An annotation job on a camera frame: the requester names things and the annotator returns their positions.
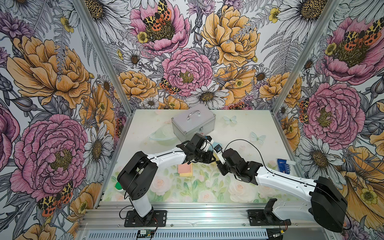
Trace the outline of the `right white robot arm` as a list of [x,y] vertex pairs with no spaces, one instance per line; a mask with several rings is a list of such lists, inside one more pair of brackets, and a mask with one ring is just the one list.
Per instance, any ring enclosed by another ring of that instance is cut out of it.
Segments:
[[298,199],[296,202],[269,200],[262,214],[268,224],[304,220],[335,233],[344,230],[348,202],[329,179],[303,179],[276,172],[261,163],[245,161],[233,149],[216,154],[222,175],[231,173],[241,182],[275,189]]

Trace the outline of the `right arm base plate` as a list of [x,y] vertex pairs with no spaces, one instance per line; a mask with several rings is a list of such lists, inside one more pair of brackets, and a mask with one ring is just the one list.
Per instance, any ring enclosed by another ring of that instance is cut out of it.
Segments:
[[273,213],[276,198],[269,199],[264,209],[247,210],[250,226],[290,226],[291,220],[282,220]]

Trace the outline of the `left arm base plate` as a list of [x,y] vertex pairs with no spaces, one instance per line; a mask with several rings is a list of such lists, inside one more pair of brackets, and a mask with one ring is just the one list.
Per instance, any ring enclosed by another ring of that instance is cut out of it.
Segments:
[[144,227],[165,227],[167,221],[167,211],[151,210],[148,215],[141,217],[136,211],[127,212],[124,227],[144,228]]

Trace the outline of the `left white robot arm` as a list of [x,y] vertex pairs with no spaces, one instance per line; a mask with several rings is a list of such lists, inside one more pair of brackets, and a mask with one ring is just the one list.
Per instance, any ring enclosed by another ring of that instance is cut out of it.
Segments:
[[142,151],[136,152],[120,171],[117,180],[139,219],[142,222],[150,221],[154,208],[147,192],[160,168],[191,163],[208,165],[215,160],[213,139],[210,136],[195,134],[191,140],[163,153],[146,155]]

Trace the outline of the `pink and yellow memo pad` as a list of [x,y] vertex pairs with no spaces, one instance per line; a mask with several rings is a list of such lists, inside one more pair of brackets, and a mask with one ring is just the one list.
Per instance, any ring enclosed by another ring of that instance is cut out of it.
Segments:
[[194,174],[193,164],[181,164],[178,165],[178,174],[180,177],[192,177]]

